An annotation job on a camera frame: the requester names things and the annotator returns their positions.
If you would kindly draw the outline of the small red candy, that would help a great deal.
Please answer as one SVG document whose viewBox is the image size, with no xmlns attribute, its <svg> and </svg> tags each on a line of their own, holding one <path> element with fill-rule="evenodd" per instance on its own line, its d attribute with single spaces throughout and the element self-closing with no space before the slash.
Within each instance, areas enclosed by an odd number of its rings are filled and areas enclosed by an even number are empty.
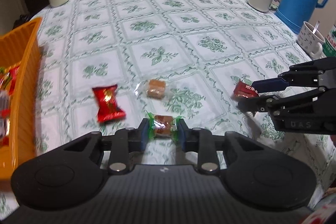
<svg viewBox="0 0 336 224">
<path fill-rule="evenodd" d="M 118 106 L 116 100 L 117 88 L 117 84 L 92 88 L 92 92 L 98 103 L 98 123 L 105 123 L 126 117 L 126 112 Z"/>
</svg>

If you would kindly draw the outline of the red snack packet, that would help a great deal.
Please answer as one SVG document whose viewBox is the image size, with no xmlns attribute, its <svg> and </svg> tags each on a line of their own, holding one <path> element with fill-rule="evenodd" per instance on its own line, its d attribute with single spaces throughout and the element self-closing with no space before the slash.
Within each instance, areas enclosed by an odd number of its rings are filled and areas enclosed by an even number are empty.
<svg viewBox="0 0 336 224">
<path fill-rule="evenodd" d="M 252 86 L 239 81 L 234 89 L 234 97 L 235 98 L 256 98 L 259 94 L 255 88 Z"/>
</svg>

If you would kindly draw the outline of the green brown candy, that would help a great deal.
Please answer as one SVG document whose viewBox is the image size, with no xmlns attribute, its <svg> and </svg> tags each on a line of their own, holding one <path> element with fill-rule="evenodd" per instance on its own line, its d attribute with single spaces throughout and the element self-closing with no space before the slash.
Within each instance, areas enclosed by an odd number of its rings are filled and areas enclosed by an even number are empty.
<svg viewBox="0 0 336 224">
<path fill-rule="evenodd" d="M 161 138 L 178 141 L 178 123 L 183 116 L 172 117 L 147 112 L 149 120 L 149 139 Z"/>
</svg>

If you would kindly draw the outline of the clear brown candy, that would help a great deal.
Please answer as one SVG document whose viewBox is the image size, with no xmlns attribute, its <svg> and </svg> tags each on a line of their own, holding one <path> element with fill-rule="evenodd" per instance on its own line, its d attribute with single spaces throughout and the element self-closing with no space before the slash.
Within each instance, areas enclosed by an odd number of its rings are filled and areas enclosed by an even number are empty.
<svg viewBox="0 0 336 224">
<path fill-rule="evenodd" d="M 170 95 L 168 85 L 165 81 L 149 79 L 138 83 L 135 86 L 134 94 L 136 96 L 145 95 L 149 98 L 162 100 Z"/>
</svg>

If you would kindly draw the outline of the large red snack pack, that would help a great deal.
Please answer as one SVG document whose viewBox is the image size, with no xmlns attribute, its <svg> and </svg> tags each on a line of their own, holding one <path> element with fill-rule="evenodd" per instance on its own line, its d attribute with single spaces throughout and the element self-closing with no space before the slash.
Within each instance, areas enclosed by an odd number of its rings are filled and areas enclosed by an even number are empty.
<svg viewBox="0 0 336 224">
<path fill-rule="evenodd" d="M 14 92 L 20 65 L 21 63 L 18 62 L 7 68 L 1 67 L 1 90 L 7 91 L 9 96 Z"/>
</svg>

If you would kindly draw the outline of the patterned cup with spoon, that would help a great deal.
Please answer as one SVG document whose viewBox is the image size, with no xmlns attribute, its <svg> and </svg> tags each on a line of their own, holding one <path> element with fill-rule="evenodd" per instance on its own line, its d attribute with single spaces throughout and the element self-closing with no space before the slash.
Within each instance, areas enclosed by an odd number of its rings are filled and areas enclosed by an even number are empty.
<svg viewBox="0 0 336 224">
<path fill-rule="evenodd" d="M 321 35 L 319 30 L 316 34 L 312 34 L 313 28 L 313 25 L 304 21 L 297 36 L 297 43 L 305 53 L 315 60 L 320 59 L 322 56 L 325 38 Z"/>
</svg>

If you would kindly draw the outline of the metal spoon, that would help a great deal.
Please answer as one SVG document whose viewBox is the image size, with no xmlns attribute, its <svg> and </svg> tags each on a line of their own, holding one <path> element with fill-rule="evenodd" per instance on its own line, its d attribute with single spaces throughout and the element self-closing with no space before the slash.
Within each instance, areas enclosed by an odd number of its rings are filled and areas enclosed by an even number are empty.
<svg viewBox="0 0 336 224">
<path fill-rule="evenodd" d="M 319 28 L 319 25 L 320 25 L 320 21 L 318 20 L 313 28 L 313 31 L 312 31 L 312 34 L 316 34 L 317 31 L 318 31 L 318 28 Z"/>
</svg>

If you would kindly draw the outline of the floral green white tablecloth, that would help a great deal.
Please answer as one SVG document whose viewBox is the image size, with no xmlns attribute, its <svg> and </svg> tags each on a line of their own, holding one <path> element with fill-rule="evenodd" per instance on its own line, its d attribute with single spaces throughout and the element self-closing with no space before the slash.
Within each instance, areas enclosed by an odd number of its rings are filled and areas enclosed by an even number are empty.
<svg viewBox="0 0 336 224">
<path fill-rule="evenodd" d="M 329 136 L 277 131 L 268 114 L 245 115 L 232 99 L 237 82 L 273 78 L 309 60 L 272 13 L 247 0 L 69 0 L 37 16 L 37 154 L 90 131 L 137 127 L 150 112 L 183 116 L 216 135 L 236 131 L 305 162 L 317 176 L 310 207 L 334 181 Z M 149 79 L 165 81 L 170 95 L 136 96 L 135 86 Z M 92 88 L 115 84 L 126 117 L 98 123 Z"/>
</svg>

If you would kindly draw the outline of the orange plastic basket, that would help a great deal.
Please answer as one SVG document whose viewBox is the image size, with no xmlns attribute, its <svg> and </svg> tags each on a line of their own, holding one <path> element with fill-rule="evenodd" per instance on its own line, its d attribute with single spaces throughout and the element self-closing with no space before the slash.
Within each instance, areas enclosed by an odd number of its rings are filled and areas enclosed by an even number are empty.
<svg viewBox="0 0 336 224">
<path fill-rule="evenodd" d="M 35 157 L 35 97 L 41 63 L 37 17 L 1 36 L 1 67 L 19 65 L 10 106 L 9 143 L 1 146 L 1 181 Z"/>
</svg>

